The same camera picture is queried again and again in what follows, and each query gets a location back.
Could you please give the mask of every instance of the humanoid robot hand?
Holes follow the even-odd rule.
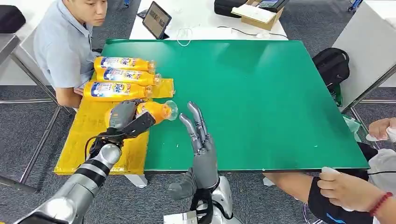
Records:
[[[197,189],[212,188],[219,181],[216,148],[212,136],[207,132],[201,110],[191,101],[188,102],[187,108],[194,117],[194,123],[183,113],[179,118],[190,135],[194,159],[183,180],[180,183],[172,183],[168,188],[168,194],[174,200],[191,197]]]

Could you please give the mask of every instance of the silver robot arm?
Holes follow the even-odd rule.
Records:
[[[190,211],[164,216],[165,224],[241,224],[233,216],[230,183],[218,175],[216,148],[208,133],[200,108],[187,104],[194,123],[184,114],[180,120],[191,137],[194,159],[192,168],[180,183],[172,183],[168,193],[174,200],[193,197]]]
[[[135,138],[155,124],[148,112],[136,117],[136,107],[141,102],[126,100],[113,108],[107,131],[92,137],[95,142],[87,160],[54,196],[15,224],[81,224],[111,168],[120,159],[123,140]]]
[[[104,145],[99,154],[85,161],[52,198],[16,224],[80,224],[99,192],[121,150],[115,144]]]

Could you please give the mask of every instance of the yellow plastic sheet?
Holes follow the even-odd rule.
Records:
[[[173,94],[173,79],[163,79],[161,85],[154,88],[153,98],[170,98],[173,97]],[[82,100],[58,163],[54,168],[54,173],[71,175],[76,171],[77,167],[85,160],[84,147],[86,141],[107,129],[106,123],[108,121],[105,121],[105,113],[118,103]],[[143,174],[148,140],[148,131],[135,139],[125,140],[121,149],[121,158],[111,169],[110,174]]]

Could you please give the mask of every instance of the green table mat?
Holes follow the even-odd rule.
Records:
[[[202,40],[182,47],[110,40],[102,55],[155,60],[157,72],[174,79],[179,112],[190,115],[189,100],[200,106],[219,170],[368,168],[300,41]],[[186,170],[192,158],[178,119],[150,129],[145,170]]]

